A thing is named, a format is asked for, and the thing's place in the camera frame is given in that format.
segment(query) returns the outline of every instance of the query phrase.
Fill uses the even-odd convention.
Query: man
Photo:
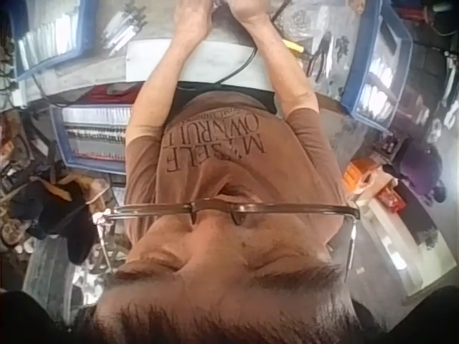
[[[182,0],[171,45],[126,131],[126,204],[345,203],[318,101],[267,15],[228,1],[268,69],[283,120],[235,92],[192,100],[167,126],[187,58],[211,29],[212,0]],[[327,243],[340,216],[220,211],[126,222],[133,245],[84,326],[107,343],[337,343],[360,332]]]
[[[429,206],[434,200],[438,203],[446,200],[446,187],[440,180],[443,161],[433,145],[426,148],[411,138],[406,139],[392,164],[384,165],[383,171],[407,181]]]

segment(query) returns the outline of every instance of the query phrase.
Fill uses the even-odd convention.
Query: yellow object
[[[287,39],[283,39],[283,41],[288,49],[293,50],[294,52],[299,52],[300,54],[304,53],[304,47],[300,46],[299,44],[288,41]]]

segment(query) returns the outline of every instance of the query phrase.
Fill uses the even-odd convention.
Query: workbench
[[[126,48],[116,56],[108,58],[108,52],[101,49],[101,32],[125,3],[125,0],[99,0],[97,30],[94,33],[96,36],[94,50],[90,56],[61,64],[59,67],[45,70],[38,75],[37,78],[47,95],[94,85],[146,80],[151,70],[161,59],[172,38],[175,1],[136,0],[136,6],[146,8],[145,15],[148,23]],[[282,3],[283,0],[271,0],[272,12],[275,12]],[[59,6],[64,5],[65,1],[59,0],[27,0],[29,27],[37,27],[42,22],[46,22],[49,20],[48,16],[52,16],[52,13],[59,11]],[[346,84],[354,56],[355,41],[359,29],[359,15],[348,7],[331,8],[330,24],[326,29],[330,30],[336,38],[346,36],[350,41],[349,52],[339,64],[333,64],[336,67],[331,70],[330,77],[320,85],[316,85],[316,91],[326,96],[321,98],[321,103],[326,108],[337,111],[339,106],[336,102],[328,100],[339,100],[340,91],[342,91],[340,88]],[[281,17],[278,20],[281,31],[285,31],[285,25],[289,25],[289,23]],[[252,53],[252,46],[251,39],[232,18],[229,10],[218,9],[214,13],[213,31],[189,60],[181,80],[214,82],[221,79],[247,60]],[[225,84],[271,90],[268,76],[259,56],[246,70]],[[32,102],[42,97],[31,79],[22,83],[22,86],[26,102]]]

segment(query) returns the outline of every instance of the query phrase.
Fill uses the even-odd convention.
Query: glasses frame
[[[201,199],[183,204],[134,204],[106,209],[94,216],[98,227],[99,240],[109,271],[111,266],[105,240],[105,228],[114,225],[117,220],[137,219],[141,217],[189,214],[192,224],[197,221],[197,214],[203,210],[216,210],[229,214],[236,226],[241,226],[248,214],[324,214],[342,215],[353,220],[349,254],[346,262],[346,280],[354,260],[356,224],[361,219],[360,210],[353,206],[331,206],[323,204],[260,204],[232,203],[220,199]]]

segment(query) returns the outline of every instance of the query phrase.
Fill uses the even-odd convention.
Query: blue tray
[[[80,15],[78,19],[77,47],[65,54],[52,57],[43,61],[29,70],[25,70],[22,65],[21,53],[15,49],[15,72],[16,80],[25,80],[28,77],[41,72],[60,63],[81,57],[88,50],[92,49],[95,42],[96,16],[99,0],[81,0]],[[29,31],[29,17],[25,0],[6,0],[4,9],[9,13],[13,38],[17,42]]]
[[[72,106],[72,108],[131,108],[131,105],[75,105]],[[126,174],[126,167],[124,162],[105,161],[75,156],[72,152],[72,148],[70,147],[70,137],[65,130],[65,122],[62,117],[62,108],[51,106],[49,108],[49,112],[51,114],[52,127],[56,135],[57,144],[66,166],[104,173],[121,175]],[[100,126],[104,128],[110,127],[109,125]]]
[[[392,30],[393,34],[400,39],[399,62],[394,74],[390,91],[397,101],[394,104],[393,113],[383,122],[379,123],[361,114],[358,106],[362,91],[369,79],[370,65],[374,59],[376,41],[381,29],[382,21]],[[402,20],[397,16],[388,1],[371,0],[366,2],[365,12],[362,14],[359,35],[356,43],[356,53],[352,62],[351,71],[341,97],[341,104],[347,109],[350,116],[380,131],[389,132],[398,108],[404,86],[407,81],[408,70],[412,58],[413,41],[410,33]]]

